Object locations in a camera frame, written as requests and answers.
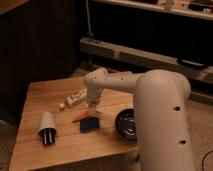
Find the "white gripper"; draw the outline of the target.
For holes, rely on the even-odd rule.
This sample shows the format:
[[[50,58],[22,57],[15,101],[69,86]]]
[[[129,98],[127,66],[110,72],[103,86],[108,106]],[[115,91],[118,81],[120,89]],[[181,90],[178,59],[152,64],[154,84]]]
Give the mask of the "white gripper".
[[[95,113],[94,113],[94,108],[100,103],[100,96],[98,94],[89,94],[87,96],[87,104],[88,104],[88,110],[87,110],[87,118],[94,117],[96,118],[101,118],[103,113],[101,111],[98,111],[97,108],[95,108]]]

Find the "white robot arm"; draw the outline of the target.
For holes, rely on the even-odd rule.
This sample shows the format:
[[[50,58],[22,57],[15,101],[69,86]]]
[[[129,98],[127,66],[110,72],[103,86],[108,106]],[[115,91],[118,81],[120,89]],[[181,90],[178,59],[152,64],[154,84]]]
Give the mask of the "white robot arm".
[[[133,95],[142,171],[196,171],[185,110],[191,86],[184,75],[161,69],[118,75],[99,68],[84,84],[91,115],[104,89]]]

